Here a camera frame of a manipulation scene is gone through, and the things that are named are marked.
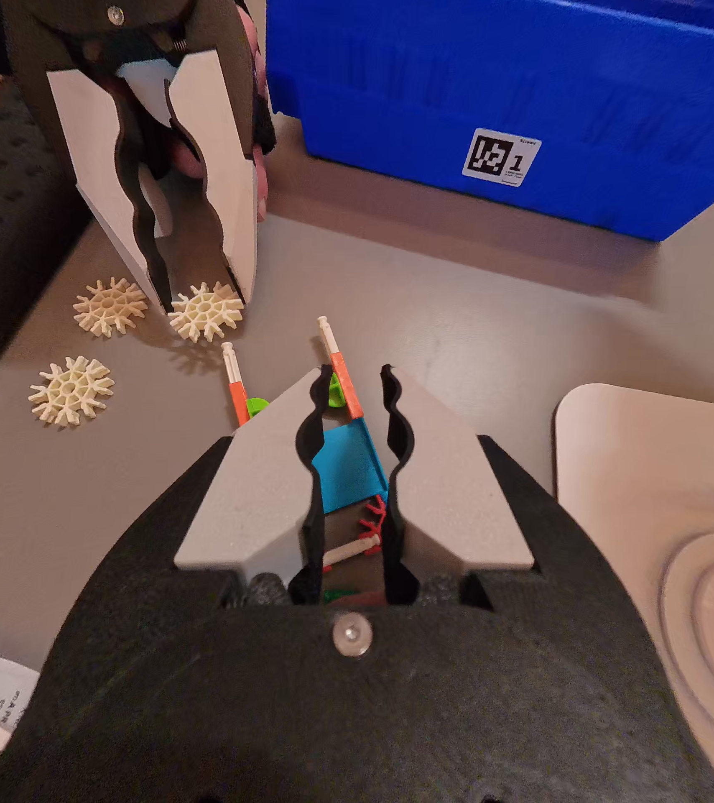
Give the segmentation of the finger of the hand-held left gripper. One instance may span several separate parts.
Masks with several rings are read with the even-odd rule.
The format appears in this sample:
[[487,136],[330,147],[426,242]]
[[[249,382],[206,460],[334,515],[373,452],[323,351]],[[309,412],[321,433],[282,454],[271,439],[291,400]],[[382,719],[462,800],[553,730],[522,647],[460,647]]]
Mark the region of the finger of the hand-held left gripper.
[[243,154],[217,53],[185,55],[166,93],[175,122],[201,157],[204,195],[222,229],[222,252],[249,304],[257,269],[258,173]]
[[118,95],[77,69],[47,78],[77,189],[140,288],[171,312],[170,275],[156,239],[171,235],[172,215],[143,162],[135,120]]

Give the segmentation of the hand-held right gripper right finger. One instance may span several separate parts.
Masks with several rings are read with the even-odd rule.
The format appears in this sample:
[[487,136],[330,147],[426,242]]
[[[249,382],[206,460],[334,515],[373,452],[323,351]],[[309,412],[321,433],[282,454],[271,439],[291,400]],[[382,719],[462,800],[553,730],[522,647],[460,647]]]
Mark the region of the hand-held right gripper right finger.
[[397,459],[382,527],[384,592],[412,604],[427,581],[530,571],[534,557],[481,438],[402,368],[385,365],[382,400]]

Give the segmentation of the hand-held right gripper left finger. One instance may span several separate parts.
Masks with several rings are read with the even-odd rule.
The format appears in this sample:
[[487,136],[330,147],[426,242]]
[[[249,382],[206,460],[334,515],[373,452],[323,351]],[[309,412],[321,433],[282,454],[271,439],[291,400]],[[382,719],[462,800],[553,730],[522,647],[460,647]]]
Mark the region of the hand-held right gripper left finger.
[[279,577],[298,604],[322,591],[324,512],[313,466],[324,444],[327,367],[311,370],[231,438],[174,564]]

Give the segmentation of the lime green spool rod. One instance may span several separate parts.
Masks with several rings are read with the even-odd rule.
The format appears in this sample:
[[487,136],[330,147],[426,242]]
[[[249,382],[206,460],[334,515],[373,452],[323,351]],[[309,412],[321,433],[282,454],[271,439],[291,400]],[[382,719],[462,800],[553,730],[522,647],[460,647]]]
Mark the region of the lime green spool rod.
[[[259,412],[269,406],[269,402],[261,397],[247,398],[246,408],[250,418],[254,418]],[[329,386],[328,406],[332,409],[343,409],[347,407],[347,401],[342,391],[342,386],[335,371],[332,372]]]

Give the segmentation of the white short rod with connectors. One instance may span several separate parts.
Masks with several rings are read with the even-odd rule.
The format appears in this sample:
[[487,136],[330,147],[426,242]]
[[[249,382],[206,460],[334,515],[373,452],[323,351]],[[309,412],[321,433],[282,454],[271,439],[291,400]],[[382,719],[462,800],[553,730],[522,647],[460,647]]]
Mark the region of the white short rod with connectors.
[[371,556],[381,552],[382,546],[372,548],[372,543],[368,540],[358,538],[339,547],[334,547],[324,552],[322,564],[335,566],[345,560],[360,555]]

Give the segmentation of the white snowflake connector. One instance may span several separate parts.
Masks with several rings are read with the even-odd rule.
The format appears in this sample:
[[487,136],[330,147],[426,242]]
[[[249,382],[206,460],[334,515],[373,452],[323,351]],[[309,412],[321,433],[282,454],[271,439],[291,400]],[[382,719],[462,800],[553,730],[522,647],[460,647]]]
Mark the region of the white snowflake connector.
[[146,294],[125,278],[111,277],[108,285],[97,280],[86,289],[87,296],[77,296],[73,305],[73,319],[93,336],[110,338],[114,330],[123,335],[135,329],[134,318],[144,318],[148,310]]
[[168,313],[171,327],[184,340],[196,344],[202,337],[213,342],[215,336],[225,337],[222,327],[237,327],[242,320],[245,305],[235,289],[229,284],[216,282],[191,287],[190,296],[179,295],[172,302]]
[[115,381],[109,368],[96,359],[67,357],[65,365],[51,364],[41,371],[41,384],[31,385],[31,412],[47,426],[74,428],[96,418],[106,408],[103,397],[112,396]]

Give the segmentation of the blue plastic bin with label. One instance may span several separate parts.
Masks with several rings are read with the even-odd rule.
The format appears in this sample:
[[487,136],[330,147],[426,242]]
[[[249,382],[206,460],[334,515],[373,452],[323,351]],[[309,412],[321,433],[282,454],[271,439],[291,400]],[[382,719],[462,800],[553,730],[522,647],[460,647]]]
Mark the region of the blue plastic bin with label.
[[714,2],[271,1],[308,152],[652,242],[714,204]]

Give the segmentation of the person's left hand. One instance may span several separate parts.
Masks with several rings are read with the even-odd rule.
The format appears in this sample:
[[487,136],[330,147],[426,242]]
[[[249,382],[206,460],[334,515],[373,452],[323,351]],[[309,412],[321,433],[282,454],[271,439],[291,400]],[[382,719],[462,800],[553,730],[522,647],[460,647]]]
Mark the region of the person's left hand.
[[252,160],[258,177],[258,221],[262,222],[265,220],[268,200],[265,156],[274,149],[276,136],[270,113],[267,79],[265,75],[265,59],[260,50],[258,31],[245,2],[236,1],[236,5],[241,15],[242,24],[250,44],[252,55],[252,71],[256,91],[254,100]]

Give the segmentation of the black perforated board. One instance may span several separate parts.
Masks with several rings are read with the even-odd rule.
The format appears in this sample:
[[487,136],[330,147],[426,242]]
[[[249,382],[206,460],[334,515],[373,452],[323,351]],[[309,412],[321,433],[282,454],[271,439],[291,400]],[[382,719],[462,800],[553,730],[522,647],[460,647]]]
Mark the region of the black perforated board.
[[0,84],[0,356],[90,213],[15,84]]

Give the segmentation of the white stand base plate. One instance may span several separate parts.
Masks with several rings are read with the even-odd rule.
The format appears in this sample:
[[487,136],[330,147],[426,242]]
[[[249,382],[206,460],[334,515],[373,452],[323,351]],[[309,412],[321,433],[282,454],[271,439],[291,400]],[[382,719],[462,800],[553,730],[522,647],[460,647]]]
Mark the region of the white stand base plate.
[[714,766],[714,404],[587,384],[554,434],[558,500],[633,598]]

